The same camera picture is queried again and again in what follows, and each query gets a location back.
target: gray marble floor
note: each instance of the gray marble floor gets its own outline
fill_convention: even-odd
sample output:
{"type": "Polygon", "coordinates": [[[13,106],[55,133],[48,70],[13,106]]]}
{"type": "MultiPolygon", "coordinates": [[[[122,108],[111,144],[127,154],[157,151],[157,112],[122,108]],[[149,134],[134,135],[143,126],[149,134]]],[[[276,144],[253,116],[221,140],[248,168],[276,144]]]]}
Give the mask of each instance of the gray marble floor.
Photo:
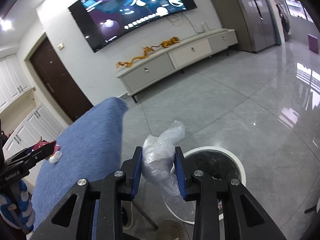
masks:
{"type": "MultiPolygon", "coordinates": [[[[186,126],[186,152],[218,146],[243,163],[247,188],[288,240],[298,240],[314,218],[304,210],[320,197],[320,56],[296,41],[260,53],[221,52],[175,73],[126,102],[123,160],[174,120],[186,126]]],[[[136,201],[158,224],[173,218],[159,191],[141,178],[136,201]]],[[[134,211],[127,233],[154,239],[134,211]]],[[[193,226],[185,224],[192,239],[193,226]]]]}

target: gray refrigerator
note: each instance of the gray refrigerator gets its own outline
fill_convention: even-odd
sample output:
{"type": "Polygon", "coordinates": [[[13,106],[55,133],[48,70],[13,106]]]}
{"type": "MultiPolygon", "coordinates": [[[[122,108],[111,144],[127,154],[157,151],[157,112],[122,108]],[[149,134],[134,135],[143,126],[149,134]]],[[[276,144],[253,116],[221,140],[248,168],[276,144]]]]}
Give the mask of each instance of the gray refrigerator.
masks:
{"type": "Polygon", "coordinates": [[[258,52],[276,44],[266,0],[211,0],[223,28],[235,29],[239,49],[258,52]]]}

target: television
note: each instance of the television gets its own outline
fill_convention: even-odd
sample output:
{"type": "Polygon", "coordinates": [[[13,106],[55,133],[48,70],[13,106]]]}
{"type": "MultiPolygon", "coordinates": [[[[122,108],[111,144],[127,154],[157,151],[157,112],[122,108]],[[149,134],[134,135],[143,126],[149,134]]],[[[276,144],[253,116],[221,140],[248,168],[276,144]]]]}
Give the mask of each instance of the television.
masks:
{"type": "Polygon", "coordinates": [[[97,52],[146,23],[194,8],[193,0],[78,0],[69,10],[97,52]]]}

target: blue blanket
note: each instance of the blue blanket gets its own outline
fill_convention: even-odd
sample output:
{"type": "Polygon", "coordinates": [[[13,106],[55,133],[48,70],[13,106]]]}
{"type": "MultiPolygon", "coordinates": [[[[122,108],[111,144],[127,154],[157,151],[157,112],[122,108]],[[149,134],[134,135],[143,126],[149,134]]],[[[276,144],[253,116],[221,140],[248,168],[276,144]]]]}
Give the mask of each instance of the blue blanket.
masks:
{"type": "Polygon", "coordinates": [[[44,161],[33,191],[34,230],[79,179],[95,181],[119,169],[126,111],[123,100],[108,98],[57,138],[63,155],[56,164],[44,161]]]}

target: white tv cabinet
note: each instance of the white tv cabinet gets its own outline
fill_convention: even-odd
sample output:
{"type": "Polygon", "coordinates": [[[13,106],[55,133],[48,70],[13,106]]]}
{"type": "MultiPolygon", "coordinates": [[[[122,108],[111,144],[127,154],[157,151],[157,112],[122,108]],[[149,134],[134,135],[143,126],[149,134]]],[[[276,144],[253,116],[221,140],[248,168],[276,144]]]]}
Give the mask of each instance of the white tv cabinet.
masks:
{"type": "Polygon", "coordinates": [[[117,78],[127,89],[128,95],[137,102],[134,96],[139,91],[237,43],[235,30],[217,29],[197,34],[137,61],[131,68],[121,70],[117,78]]]}

